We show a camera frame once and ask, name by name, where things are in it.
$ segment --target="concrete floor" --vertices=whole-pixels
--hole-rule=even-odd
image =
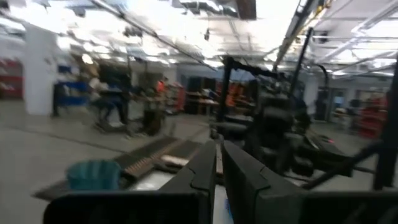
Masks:
[[[32,192],[60,180],[65,169],[77,161],[112,158],[153,140],[100,134],[88,126],[87,113],[77,110],[50,119],[26,115],[20,101],[0,101],[0,108],[1,223],[41,223],[47,203],[31,197]],[[205,119],[187,115],[168,118],[169,124],[174,121],[175,136],[197,142],[208,140]],[[313,129],[333,138],[347,154],[358,152],[369,142],[343,134],[330,124],[314,124]],[[374,159],[361,165],[373,168]],[[372,175],[355,172],[352,179],[337,177],[318,190],[369,190],[371,180]]]

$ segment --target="teal bin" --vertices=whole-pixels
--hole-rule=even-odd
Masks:
[[[67,180],[72,190],[119,190],[121,171],[114,161],[83,161],[68,168]]]

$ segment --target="person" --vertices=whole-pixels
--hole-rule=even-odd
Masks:
[[[93,75],[93,78],[91,78],[88,85],[91,92],[90,104],[99,109],[100,121],[108,122],[109,116],[111,115],[112,110],[115,108],[115,104],[111,100],[103,98],[100,95],[100,91],[107,90],[108,85],[106,83],[101,83],[100,79],[96,75]],[[105,114],[101,116],[101,112],[103,110],[105,110]]]

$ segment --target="white column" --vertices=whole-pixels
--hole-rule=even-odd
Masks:
[[[319,81],[315,75],[308,75],[307,81],[305,82],[304,89],[304,102],[308,105],[307,113],[314,114],[315,113],[315,100],[318,97],[318,87]]]
[[[31,24],[25,28],[25,109],[32,115],[51,115],[53,84],[57,79],[57,35]]]

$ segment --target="black metal pole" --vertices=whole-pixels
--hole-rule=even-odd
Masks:
[[[383,187],[392,187],[397,162],[398,139],[396,131],[398,127],[398,55],[392,78],[388,99],[387,119],[380,138],[384,145],[379,152],[376,173],[373,179],[373,190],[381,190]]]
[[[327,173],[324,173],[320,177],[316,178],[315,180],[312,180],[306,184],[301,185],[301,187],[305,190],[311,190],[315,187],[318,187],[319,185],[323,184],[324,182],[330,180],[332,177],[352,168],[355,166],[355,164],[369,158],[373,154],[377,153],[378,150],[382,147],[381,142],[375,142],[374,144],[371,144],[370,146],[362,149],[361,152],[359,152],[357,155],[354,157],[351,157],[345,161],[343,161],[340,165],[337,167],[333,168],[332,170],[328,171]]]
[[[233,68],[234,59],[230,56],[224,58],[224,75],[223,86],[221,89],[220,101],[218,102],[217,123],[224,121],[226,113],[226,97],[228,95],[229,79],[231,78],[231,71]]]
[[[303,44],[303,48],[301,49],[300,56],[298,57],[298,61],[296,64],[296,69],[294,70],[293,73],[293,78],[292,78],[292,83],[290,84],[290,90],[289,90],[289,95],[288,97],[291,97],[294,94],[294,89],[297,85],[297,80],[299,79],[299,74],[301,70],[301,64],[303,63],[305,51],[307,50],[308,43],[310,42],[311,36],[313,33],[313,28],[310,27],[307,31],[306,38]]]

